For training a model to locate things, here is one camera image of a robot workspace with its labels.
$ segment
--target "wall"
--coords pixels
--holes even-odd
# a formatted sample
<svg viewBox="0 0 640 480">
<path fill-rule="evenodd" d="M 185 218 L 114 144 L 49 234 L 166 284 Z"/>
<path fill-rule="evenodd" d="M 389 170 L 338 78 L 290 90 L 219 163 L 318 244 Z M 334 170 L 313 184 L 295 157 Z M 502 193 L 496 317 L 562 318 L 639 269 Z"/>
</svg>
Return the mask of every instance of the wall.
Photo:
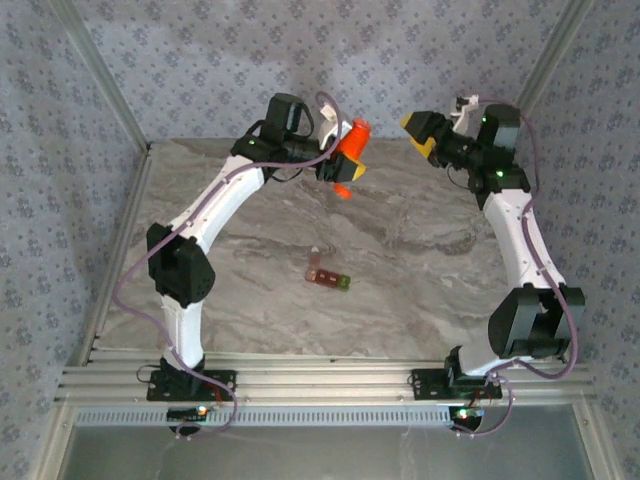
<svg viewBox="0 0 640 480">
<path fill-rule="evenodd" d="M 629 478 L 640 478 L 640 6 L 632 3 L 596 3 L 532 117 L 543 150 L 541 228 L 568 282 L 587 295 L 581 355 Z"/>
<path fill-rule="evenodd" d="M 0 4 L 0 478 L 23 478 L 138 150 L 47 2 Z"/>
<path fill-rule="evenodd" d="M 77 0 L 150 140 L 235 137 L 274 91 L 332 92 L 377 136 L 457 93 L 515 99 L 564 2 Z"/>
</svg>

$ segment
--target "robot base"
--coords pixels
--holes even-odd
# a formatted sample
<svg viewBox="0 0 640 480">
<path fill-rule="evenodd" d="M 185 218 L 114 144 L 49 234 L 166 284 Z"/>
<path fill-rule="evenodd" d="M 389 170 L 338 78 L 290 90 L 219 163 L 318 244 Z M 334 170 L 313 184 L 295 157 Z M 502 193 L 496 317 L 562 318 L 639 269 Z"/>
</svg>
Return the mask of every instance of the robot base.
<svg viewBox="0 0 640 480">
<path fill-rule="evenodd" d="M 214 380 L 224 383 L 235 392 L 237 372 L 235 370 L 205 370 L 204 358 L 194 370 Z M 151 373 L 147 390 L 149 402 L 230 402 L 231 396 L 226 390 L 216 388 L 191 376 L 184 370 L 178 370 L 162 358 L 160 370 Z"/>
<path fill-rule="evenodd" d="M 471 377 L 462 373 L 458 351 L 451 350 L 445 360 L 445 368 L 411 370 L 409 384 L 413 398 L 419 400 L 472 400 L 500 399 L 502 389 L 486 376 Z"/>
</svg>

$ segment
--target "orange object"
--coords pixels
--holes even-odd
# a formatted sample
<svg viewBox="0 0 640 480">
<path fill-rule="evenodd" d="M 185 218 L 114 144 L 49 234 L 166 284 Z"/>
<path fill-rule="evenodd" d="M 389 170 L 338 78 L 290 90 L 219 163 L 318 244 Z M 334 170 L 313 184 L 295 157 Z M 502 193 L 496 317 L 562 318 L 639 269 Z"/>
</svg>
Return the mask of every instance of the orange object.
<svg viewBox="0 0 640 480">
<path fill-rule="evenodd" d="M 333 191 L 336 192 L 336 195 L 338 195 L 343 200 L 349 200 L 351 198 L 351 195 L 353 195 L 353 193 L 351 193 L 351 190 L 340 183 L 333 184 Z"/>
<path fill-rule="evenodd" d="M 353 119 L 353 127 L 347 132 L 336 148 L 350 160 L 358 160 L 371 137 L 371 125 L 361 118 Z"/>
</svg>

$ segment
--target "green block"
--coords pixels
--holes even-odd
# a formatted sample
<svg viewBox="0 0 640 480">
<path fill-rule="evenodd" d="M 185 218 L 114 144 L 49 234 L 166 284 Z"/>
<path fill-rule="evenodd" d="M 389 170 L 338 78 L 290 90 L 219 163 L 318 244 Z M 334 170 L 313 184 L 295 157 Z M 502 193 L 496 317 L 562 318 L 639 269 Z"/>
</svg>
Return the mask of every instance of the green block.
<svg viewBox="0 0 640 480">
<path fill-rule="evenodd" d="M 338 290 L 341 292 L 346 292 L 349 290 L 349 285 L 351 284 L 351 277 L 347 275 L 340 275 L 338 278 Z"/>
</svg>

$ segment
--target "small block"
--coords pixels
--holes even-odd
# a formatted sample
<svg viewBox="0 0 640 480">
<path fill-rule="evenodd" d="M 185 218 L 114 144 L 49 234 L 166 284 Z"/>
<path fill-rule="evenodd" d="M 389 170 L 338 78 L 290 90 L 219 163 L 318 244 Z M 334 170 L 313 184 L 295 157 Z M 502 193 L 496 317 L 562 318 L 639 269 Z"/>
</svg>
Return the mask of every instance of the small block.
<svg viewBox="0 0 640 480">
<path fill-rule="evenodd" d="M 351 277 L 347 275 L 340 275 L 338 278 L 338 290 L 342 292 L 346 292 L 349 290 L 349 285 L 351 284 Z"/>
<path fill-rule="evenodd" d="M 318 247 L 311 247 L 309 251 L 309 267 L 318 267 L 320 265 L 320 258 L 322 254 Z"/>
<path fill-rule="evenodd" d="M 329 288 L 338 288 L 339 275 L 337 273 L 329 272 L 327 270 L 320 269 L 316 275 L 315 282 L 318 285 L 323 285 Z"/>
<path fill-rule="evenodd" d="M 318 270 L 316 270 L 315 268 L 311 268 L 309 267 L 307 269 L 307 274 L 304 276 L 304 279 L 307 282 L 314 282 L 316 279 L 316 274 L 318 273 Z"/>
</svg>

